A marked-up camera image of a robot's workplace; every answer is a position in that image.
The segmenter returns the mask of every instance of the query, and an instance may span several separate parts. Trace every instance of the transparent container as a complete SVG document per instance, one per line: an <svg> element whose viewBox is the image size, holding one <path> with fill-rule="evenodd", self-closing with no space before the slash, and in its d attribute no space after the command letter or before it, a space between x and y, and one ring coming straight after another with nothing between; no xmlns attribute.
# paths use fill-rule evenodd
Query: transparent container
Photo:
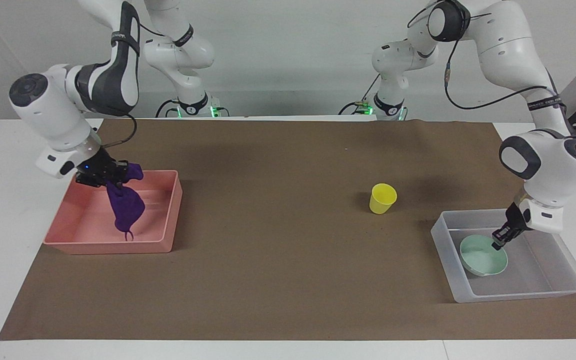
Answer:
<svg viewBox="0 0 576 360"><path fill-rule="evenodd" d="M487 237L506 221L505 209L444 211L430 230L457 303L538 299L576 293L576 261L561 237L525 231L503 248L508 267L476 276L464 269L459 245L468 235Z"/></svg>

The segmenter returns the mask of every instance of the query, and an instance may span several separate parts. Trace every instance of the yellow plastic cup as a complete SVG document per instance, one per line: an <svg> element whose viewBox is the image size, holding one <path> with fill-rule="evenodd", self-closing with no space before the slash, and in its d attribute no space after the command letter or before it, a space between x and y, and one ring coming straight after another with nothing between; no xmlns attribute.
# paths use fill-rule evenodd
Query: yellow plastic cup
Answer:
<svg viewBox="0 0 576 360"><path fill-rule="evenodd" d="M388 184L377 184L370 193L370 211L381 215L397 201L397 191Z"/></svg>

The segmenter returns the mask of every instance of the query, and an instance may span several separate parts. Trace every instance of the white table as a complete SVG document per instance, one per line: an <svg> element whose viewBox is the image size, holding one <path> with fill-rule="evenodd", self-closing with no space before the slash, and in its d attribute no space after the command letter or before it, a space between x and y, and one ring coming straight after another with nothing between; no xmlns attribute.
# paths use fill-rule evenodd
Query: white table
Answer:
<svg viewBox="0 0 576 360"><path fill-rule="evenodd" d="M247 118L246 120L266 120ZM285 117L284 121L366 121L369 116ZM101 120L90 120L98 126ZM502 138L530 130L498 123ZM59 207L68 178L35 168L44 141L19 120L0 120L0 330ZM576 196L562 238L576 259ZM0 359L490 360L576 359L576 340L546 341L0 341Z"/></svg>

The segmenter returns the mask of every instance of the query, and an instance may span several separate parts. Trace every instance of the purple cloth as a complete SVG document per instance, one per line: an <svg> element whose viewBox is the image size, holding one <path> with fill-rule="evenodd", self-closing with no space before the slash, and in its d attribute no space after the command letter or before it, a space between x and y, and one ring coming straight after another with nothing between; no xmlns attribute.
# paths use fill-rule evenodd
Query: purple cloth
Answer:
<svg viewBox="0 0 576 360"><path fill-rule="evenodd" d="M130 180L142 180L144 172L139 164L128 164L128 171L122 183L127 183ZM137 191L128 186L119 186L108 181L105 186L110 200L110 207L114 212L114 227L124 233L124 237L128 240L128 234L134 239L134 235L130 228L133 224L144 214L146 205L139 196Z"/></svg>

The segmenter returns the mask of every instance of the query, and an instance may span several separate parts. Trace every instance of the mint green bowl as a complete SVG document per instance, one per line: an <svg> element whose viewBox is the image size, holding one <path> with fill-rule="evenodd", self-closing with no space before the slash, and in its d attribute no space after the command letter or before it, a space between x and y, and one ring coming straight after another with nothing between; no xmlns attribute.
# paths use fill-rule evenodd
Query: mint green bowl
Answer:
<svg viewBox="0 0 576 360"><path fill-rule="evenodd" d="M492 247L493 239L484 235L466 236L459 244L459 259L464 269L476 276L501 274L508 266L508 254Z"/></svg>

